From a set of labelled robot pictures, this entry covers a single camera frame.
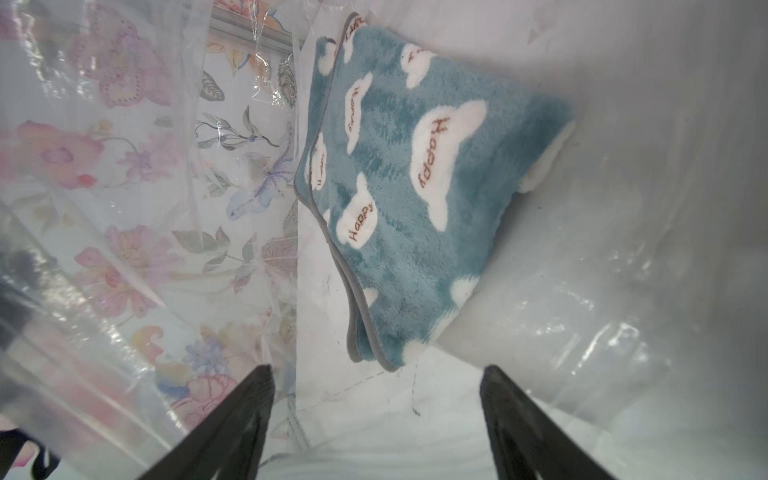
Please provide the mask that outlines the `clear plastic vacuum bag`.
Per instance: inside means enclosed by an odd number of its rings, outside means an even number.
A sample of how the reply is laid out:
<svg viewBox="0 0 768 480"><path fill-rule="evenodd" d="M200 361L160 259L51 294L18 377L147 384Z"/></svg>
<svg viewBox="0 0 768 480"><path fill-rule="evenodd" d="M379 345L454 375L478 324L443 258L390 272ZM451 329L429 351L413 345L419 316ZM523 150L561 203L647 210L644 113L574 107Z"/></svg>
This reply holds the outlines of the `clear plastic vacuum bag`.
<svg viewBox="0 0 768 480"><path fill-rule="evenodd" d="M294 51L214 36L214 7ZM351 13L564 99L458 316L356 362L295 178ZM1 475L143 479L256 367L255 479L500 479L484 369L612 479L767 475L763 1L5 1Z"/></svg>

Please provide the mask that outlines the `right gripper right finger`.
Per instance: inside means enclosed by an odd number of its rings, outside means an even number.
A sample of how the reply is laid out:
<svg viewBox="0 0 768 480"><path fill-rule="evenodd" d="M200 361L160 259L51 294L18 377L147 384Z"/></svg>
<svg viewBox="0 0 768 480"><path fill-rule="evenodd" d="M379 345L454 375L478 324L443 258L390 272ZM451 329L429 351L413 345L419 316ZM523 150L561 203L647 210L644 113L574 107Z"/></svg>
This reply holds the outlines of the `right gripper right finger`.
<svg viewBox="0 0 768 480"><path fill-rule="evenodd" d="M500 479L613 478L498 366L484 369L480 399Z"/></svg>

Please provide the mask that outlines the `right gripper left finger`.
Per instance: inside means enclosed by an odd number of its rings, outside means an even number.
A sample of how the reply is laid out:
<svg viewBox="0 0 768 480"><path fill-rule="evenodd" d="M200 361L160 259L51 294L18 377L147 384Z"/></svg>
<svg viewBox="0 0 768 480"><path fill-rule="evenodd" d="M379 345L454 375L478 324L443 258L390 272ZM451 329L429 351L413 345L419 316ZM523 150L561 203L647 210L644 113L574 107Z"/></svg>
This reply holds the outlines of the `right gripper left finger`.
<svg viewBox="0 0 768 480"><path fill-rule="evenodd" d="M275 383L269 365L256 367L145 480L257 477L266 442Z"/></svg>

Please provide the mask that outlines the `left aluminium corner post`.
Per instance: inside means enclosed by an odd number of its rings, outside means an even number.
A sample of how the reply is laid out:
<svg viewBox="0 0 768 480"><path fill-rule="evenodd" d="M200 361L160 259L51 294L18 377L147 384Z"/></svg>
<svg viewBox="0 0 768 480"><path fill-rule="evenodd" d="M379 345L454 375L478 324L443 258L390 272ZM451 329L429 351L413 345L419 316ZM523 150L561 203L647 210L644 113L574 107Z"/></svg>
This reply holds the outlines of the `left aluminium corner post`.
<svg viewBox="0 0 768 480"><path fill-rule="evenodd" d="M214 7L209 22L210 32L223 40L254 51L274 51L290 55L294 51L292 35L280 26L266 24L262 19L249 19L234 12Z"/></svg>

